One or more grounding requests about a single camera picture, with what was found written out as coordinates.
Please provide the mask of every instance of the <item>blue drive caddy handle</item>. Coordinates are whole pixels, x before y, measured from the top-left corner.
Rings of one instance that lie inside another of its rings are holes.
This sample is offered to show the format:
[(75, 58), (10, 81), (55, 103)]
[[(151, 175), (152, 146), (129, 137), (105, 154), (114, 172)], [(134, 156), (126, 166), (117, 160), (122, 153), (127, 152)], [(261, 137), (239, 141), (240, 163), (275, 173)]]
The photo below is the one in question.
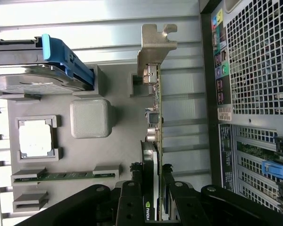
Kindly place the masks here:
[(271, 174), (277, 178), (283, 179), (283, 165), (273, 161), (262, 162), (262, 173)]
[(65, 67), (65, 74), (69, 78), (79, 77), (80, 80), (94, 86), (93, 72), (62, 40), (51, 38), (48, 34), (43, 34), (42, 48), (44, 60), (60, 63), (60, 65)]

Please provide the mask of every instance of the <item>screw hole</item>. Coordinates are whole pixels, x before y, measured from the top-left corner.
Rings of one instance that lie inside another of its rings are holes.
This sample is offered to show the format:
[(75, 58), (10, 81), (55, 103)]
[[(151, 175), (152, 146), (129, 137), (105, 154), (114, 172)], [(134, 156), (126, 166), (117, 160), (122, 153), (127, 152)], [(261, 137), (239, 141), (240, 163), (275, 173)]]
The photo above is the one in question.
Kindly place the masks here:
[(102, 191), (104, 191), (104, 188), (103, 188), (103, 187), (98, 187), (98, 188), (96, 189), (96, 191), (97, 191), (97, 192), (102, 192)]
[(181, 187), (183, 184), (182, 183), (180, 183), (180, 182), (176, 182), (175, 183), (175, 186), (177, 186), (177, 187)]

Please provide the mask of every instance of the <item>perforated metal mesh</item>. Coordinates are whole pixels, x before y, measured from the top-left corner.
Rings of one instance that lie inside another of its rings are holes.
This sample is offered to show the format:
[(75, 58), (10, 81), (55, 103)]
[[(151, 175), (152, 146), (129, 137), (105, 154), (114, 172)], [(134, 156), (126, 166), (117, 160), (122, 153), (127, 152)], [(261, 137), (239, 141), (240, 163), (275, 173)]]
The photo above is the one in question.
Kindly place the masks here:
[(279, 191), (277, 187), (273, 187), (267, 184), (265, 181), (260, 180), (258, 177), (254, 177), (246, 172), (240, 172), (239, 177), (241, 180), (253, 186), (255, 189), (263, 192), (275, 200), (277, 199)]
[(270, 202), (262, 198), (260, 195), (253, 193), (251, 190), (249, 190), (245, 186), (240, 185), (239, 189), (242, 194), (244, 194), (246, 197), (253, 200), (254, 202), (264, 205), (272, 210), (280, 211), (279, 208), (277, 208), (275, 205), (271, 204)]
[(274, 130), (255, 129), (242, 126), (236, 126), (236, 135), (269, 143), (275, 143), (275, 137), (278, 136)]
[(279, 182), (280, 179), (279, 178), (276, 178), (275, 176), (272, 176), (270, 174), (263, 174), (262, 173), (262, 169), (261, 169), (261, 165), (262, 165), (262, 161), (261, 162), (258, 162), (256, 160), (253, 160), (253, 159), (248, 159), (248, 158), (245, 158), (245, 157), (238, 157), (238, 164), (240, 164), (241, 166), (255, 172), (255, 173), (258, 173), (262, 176), (265, 176), (266, 178), (270, 179), (270, 180), (273, 180), (275, 182)]
[(283, 114), (283, 0), (253, 0), (228, 25), (234, 114)]

